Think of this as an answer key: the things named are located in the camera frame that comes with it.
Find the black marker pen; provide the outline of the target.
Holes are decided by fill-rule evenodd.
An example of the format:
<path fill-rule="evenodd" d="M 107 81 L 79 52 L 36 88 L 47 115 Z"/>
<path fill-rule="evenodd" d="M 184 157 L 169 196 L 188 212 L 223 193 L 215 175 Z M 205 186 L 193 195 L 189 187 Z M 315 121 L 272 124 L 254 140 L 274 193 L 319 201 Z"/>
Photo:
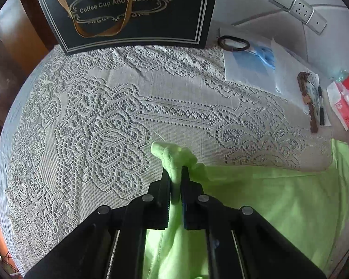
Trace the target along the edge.
<path fill-rule="evenodd" d="M 324 102 L 323 102 L 323 92 L 322 87 L 318 86 L 318 99 L 320 103 L 320 125 L 325 125 L 325 114 L 324 114 Z"/>

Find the red tissue pack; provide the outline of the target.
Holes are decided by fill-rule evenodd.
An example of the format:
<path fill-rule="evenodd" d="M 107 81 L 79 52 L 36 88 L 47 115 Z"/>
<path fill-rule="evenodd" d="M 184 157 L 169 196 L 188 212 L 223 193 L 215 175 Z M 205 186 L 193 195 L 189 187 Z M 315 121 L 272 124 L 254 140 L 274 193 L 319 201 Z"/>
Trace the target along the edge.
<path fill-rule="evenodd" d="M 342 83 L 332 82 L 327 87 L 330 107 L 345 130 L 349 130 L 349 90 Z"/>

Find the white lace tablecloth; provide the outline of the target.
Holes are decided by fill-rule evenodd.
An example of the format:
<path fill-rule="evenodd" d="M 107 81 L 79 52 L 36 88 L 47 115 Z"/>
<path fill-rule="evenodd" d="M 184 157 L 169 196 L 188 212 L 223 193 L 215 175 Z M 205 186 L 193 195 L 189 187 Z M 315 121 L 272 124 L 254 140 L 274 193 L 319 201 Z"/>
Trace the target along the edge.
<path fill-rule="evenodd" d="M 151 144 L 204 164 L 318 171 L 332 132 L 285 99 L 226 79 L 222 50 L 123 47 L 64 54 L 30 74 L 0 136 L 0 226 L 21 273 L 100 205 L 160 176 Z"/>

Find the blue plastic sleeve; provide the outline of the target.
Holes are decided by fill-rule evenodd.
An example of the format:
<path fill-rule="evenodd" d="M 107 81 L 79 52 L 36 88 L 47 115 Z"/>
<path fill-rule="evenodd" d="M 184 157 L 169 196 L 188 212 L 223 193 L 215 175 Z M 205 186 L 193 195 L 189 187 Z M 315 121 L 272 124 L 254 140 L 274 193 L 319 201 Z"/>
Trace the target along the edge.
<path fill-rule="evenodd" d="M 275 59 L 271 48 L 251 46 L 233 52 L 233 57 L 244 82 L 271 93 L 275 91 Z"/>

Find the black coffee cup gift box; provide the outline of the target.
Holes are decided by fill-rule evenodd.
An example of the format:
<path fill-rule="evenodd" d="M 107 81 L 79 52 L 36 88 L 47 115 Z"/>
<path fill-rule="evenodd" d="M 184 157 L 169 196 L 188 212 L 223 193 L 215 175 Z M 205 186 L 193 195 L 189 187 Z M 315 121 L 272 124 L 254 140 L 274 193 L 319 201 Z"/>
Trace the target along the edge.
<path fill-rule="evenodd" d="M 67 55 L 106 47 L 204 48 L 215 0 L 38 0 Z"/>

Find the white wall socket panel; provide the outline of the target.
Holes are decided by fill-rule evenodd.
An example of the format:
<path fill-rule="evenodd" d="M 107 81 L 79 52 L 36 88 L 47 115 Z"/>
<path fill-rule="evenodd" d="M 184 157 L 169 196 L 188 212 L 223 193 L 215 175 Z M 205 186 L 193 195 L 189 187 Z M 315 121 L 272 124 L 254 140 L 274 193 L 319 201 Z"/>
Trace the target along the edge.
<path fill-rule="evenodd" d="M 304 0 L 268 0 L 273 5 L 288 12 L 301 23 L 321 35 L 327 26 L 327 20 Z"/>

